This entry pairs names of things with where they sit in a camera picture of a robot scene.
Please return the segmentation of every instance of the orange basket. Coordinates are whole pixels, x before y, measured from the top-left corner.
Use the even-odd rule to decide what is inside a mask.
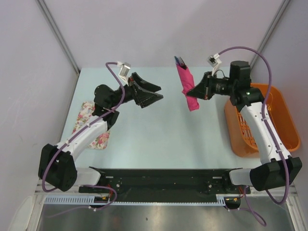
[[[263,96],[268,89],[267,84],[252,83],[251,86],[259,88]],[[289,110],[277,88],[272,86],[269,95],[267,100],[269,116],[281,141],[290,152],[293,152],[299,148],[300,139]],[[258,148],[249,126],[230,100],[225,105],[225,115],[234,153],[240,157],[259,157]]]

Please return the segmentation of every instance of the floral fabric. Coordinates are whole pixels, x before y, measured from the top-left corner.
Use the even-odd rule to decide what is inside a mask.
[[[92,116],[92,112],[94,111],[94,102],[84,102],[81,106],[81,110],[78,114],[77,121],[75,123],[73,133],[82,127]],[[88,148],[92,149],[105,149],[108,144],[110,131],[107,131],[97,137],[95,140],[91,142]]]

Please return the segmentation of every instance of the white panel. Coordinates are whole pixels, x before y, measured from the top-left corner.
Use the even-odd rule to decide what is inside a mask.
[[[303,168],[295,186],[308,218],[308,1],[293,1],[267,45],[264,55],[273,73],[273,85],[282,91],[301,138],[299,156]],[[259,60],[252,76],[255,82],[268,82],[265,65]]]
[[[101,174],[89,167],[78,167],[77,179],[74,185],[96,185],[99,181]]]
[[[46,0],[81,67],[110,60],[133,66],[190,66],[230,46],[257,48],[282,0]],[[248,51],[223,55],[250,61]]]
[[[34,193],[42,147],[57,143],[77,77],[34,0],[0,2],[0,230]]]

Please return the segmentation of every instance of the pink cloth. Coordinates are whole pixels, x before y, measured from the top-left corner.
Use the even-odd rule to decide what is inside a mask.
[[[190,89],[194,88],[193,75],[190,73],[188,67],[185,70],[185,69],[183,69],[182,67],[180,67],[178,65],[176,65],[176,66],[177,66],[178,73],[179,73],[179,76],[180,76],[180,80],[181,80],[181,83],[182,83],[182,86],[183,86],[182,93],[186,97],[187,104],[188,104],[188,109],[190,111],[198,110],[199,109],[199,104],[198,104],[197,98],[190,97],[190,96],[186,95],[186,93]]]

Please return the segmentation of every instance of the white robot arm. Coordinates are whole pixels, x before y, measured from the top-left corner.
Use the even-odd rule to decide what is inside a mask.
[[[47,144],[43,147],[38,176],[43,181],[44,191],[53,190],[45,188],[45,181],[64,192],[74,185],[96,185],[100,173],[89,167],[76,168],[75,161],[96,137],[115,124],[119,115],[115,107],[120,103],[134,100],[137,105],[144,108],[163,98],[161,94],[156,93],[161,90],[159,86],[143,80],[137,73],[132,73],[126,78],[129,69],[129,64],[122,64],[120,77],[127,83],[122,89],[112,90],[106,85],[99,85],[95,89],[95,110],[84,126],[68,139],[56,145]]]
[[[218,57],[210,56],[210,63],[217,65]],[[256,190],[263,191],[285,186],[287,181],[291,184],[300,171],[302,162],[298,157],[292,158],[283,145],[266,105],[264,112],[262,111],[264,98],[261,91],[251,87],[250,83],[248,62],[234,61],[231,62],[229,78],[221,79],[217,78],[215,72],[205,72],[201,82],[187,95],[203,100],[210,100],[214,94],[229,95],[232,105],[236,106],[253,133],[261,166],[229,170],[225,180],[230,185],[254,186]]]

